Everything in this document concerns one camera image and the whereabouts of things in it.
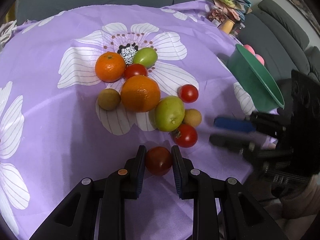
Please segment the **small mandarin orange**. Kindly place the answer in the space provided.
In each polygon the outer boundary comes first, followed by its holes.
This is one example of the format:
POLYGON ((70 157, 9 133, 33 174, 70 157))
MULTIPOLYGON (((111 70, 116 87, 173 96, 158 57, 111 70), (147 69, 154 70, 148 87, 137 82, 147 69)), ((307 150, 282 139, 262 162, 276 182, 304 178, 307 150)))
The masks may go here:
POLYGON ((99 56, 95 63, 95 73, 104 82, 115 82, 124 74, 125 60, 114 52, 106 52, 99 56))

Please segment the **red tomato between oranges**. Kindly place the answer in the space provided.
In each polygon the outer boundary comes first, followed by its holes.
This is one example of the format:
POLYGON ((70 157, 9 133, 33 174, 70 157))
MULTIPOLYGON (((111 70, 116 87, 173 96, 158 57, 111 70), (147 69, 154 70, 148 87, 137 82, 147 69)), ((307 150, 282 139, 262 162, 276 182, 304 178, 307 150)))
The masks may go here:
POLYGON ((136 75, 147 76, 148 71, 142 64, 138 64, 138 63, 134 63, 127 66, 127 68, 124 71, 124 79, 127 80, 136 75))

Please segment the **brown kiwi left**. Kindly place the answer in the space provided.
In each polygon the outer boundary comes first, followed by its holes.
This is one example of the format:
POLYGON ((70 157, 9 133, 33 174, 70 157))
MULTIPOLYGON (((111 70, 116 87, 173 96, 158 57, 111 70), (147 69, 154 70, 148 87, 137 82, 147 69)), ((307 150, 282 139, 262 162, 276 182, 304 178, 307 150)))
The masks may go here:
POLYGON ((120 94, 112 88, 102 90, 98 95, 98 105, 106 111, 112 111, 121 102, 120 94))

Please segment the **dark red tomato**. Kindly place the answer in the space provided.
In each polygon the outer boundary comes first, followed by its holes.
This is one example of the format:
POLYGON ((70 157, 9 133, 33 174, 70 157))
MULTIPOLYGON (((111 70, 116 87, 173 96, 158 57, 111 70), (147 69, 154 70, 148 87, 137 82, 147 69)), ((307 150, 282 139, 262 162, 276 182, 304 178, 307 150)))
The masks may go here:
POLYGON ((158 146, 148 150, 146 153, 146 168, 156 176, 163 176, 172 167, 172 156, 167 148, 158 146))

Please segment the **large green fruit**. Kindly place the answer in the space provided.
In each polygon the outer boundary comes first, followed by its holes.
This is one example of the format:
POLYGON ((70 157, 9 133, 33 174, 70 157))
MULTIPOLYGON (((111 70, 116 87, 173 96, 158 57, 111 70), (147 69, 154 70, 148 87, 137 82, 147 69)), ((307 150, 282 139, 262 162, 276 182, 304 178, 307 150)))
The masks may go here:
POLYGON ((160 100, 154 113, 155 125, 162 132, 172 132, 182 123, 185 116, 183 101, 177 96, 160 100))

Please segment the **pink plush toy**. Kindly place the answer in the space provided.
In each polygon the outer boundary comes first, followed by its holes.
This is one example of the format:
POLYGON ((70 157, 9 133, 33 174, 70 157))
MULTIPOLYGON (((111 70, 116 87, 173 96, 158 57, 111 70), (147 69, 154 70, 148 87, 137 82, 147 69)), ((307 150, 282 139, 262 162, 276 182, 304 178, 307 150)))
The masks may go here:
POLYGON ((255 50, 250 45, 246 44, 244 45, 244 48, 246 48, 250 53, 252 53, 263 66, 265 65, 265 60, 263 59, 263 57, 259 54, 256 54, 255 50))

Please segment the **red tomato with stem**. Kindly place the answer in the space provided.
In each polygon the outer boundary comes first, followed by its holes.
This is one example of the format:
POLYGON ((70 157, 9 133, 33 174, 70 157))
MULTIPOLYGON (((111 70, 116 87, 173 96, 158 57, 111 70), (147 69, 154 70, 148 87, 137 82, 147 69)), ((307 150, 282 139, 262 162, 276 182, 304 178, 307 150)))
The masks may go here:
POLYGON ((197 143, 197 131, 193 126, 181 124, 171 133, 172 139, 176 145, 184 148, 189 148, 197 143))

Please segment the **yellow bottle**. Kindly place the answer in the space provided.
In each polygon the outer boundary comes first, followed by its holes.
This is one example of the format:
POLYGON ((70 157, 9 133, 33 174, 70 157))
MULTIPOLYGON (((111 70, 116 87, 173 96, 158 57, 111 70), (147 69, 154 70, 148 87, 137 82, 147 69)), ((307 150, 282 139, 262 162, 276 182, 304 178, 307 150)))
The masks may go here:
POLYGON ((232 20, 227 19, 219 26, 219 29, 226 34, 229 34, 233 29, 234 25, 235 23, 232 20))

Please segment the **green plastic bowl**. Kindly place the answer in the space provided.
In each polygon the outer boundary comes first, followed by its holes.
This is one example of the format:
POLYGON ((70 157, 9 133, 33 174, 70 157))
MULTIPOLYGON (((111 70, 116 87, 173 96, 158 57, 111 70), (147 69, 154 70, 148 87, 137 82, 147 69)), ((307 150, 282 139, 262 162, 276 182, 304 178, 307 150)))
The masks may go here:
POLYGON ((226 67, 249 94, 258 111, 269 112, 284 108, 285 101, 274 78, 244 46, 235 45, 226 67))

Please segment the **brown round fruit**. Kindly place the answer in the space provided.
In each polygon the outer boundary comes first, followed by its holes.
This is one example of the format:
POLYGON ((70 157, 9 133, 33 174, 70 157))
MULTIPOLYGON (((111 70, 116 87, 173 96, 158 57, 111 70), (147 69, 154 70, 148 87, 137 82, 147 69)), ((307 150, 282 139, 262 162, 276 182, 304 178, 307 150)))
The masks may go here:
POLYGON ((188 124, 190 126, 193 126, 194 128, 199 126, 202 122, 202 115, 201 113, 196 109, 186 109, 185 115, 183 119, 184 124, 188 124))

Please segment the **purple floral tablecloth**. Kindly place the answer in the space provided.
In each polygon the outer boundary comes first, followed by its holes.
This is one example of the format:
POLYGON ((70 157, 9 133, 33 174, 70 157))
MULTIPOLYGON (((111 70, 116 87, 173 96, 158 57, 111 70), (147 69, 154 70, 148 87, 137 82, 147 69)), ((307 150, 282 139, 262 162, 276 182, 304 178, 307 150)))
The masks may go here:
POLYGON ((249 163, 209 143, 216 116, 244 117, 224 65, 236 42, 206 19, 210 9, 203 0, 161 9, 92 5, 14 29, 1 51, 1 214, 18 239, 29 239, 82 178, 107 177, 139 145, 172 146, 149 113, 98 106, 101 90, 124 83, 96 76, 95 62, 108 51, 131 57, 153 48, 148 76, 162 97, 195 86, 199 98, 186 108, 200 111, 202 122, 182 154, 211 177, 246 180, 249 163))

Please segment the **large orange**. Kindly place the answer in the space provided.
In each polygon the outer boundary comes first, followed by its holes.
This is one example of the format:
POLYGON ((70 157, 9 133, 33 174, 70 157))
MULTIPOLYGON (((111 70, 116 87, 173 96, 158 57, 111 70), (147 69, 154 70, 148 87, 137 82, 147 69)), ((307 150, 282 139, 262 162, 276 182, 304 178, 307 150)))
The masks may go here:
POLYGON ((154 109, 160 99, 159 85, 144 75, 136 75, 127 79, 120 91, 121 103, 131 112, 148 112, 154 109))

